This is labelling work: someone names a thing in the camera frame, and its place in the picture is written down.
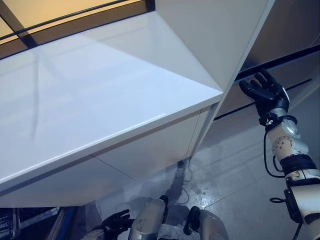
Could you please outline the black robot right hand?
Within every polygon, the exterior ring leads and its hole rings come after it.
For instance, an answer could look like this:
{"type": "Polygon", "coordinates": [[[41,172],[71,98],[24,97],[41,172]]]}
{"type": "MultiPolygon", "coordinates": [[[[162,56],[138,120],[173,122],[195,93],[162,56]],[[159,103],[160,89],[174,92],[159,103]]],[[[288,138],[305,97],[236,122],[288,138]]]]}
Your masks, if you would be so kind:
{"type": "Polygon", "coordinates": [[[264,68],[260,68],[251,81],[241,80],[239,87],[242,92],[255,102],[258,115],[261,118],[268,113],[280,111],[288,113],[290,99],[286,90],[264,68]]]}

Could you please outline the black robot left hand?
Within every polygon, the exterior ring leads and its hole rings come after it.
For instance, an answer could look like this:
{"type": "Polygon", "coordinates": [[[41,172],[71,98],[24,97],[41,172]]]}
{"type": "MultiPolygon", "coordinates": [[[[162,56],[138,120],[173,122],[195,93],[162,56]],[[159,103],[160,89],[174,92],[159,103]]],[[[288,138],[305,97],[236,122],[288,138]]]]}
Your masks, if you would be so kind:
{"type": "Polygon", "coordinates": [[[102,230],[107,239],[115,239],[131,228],[133,221],[130,218],[130,210],[125,209],[110,215],[92,230],[102,230]]]}

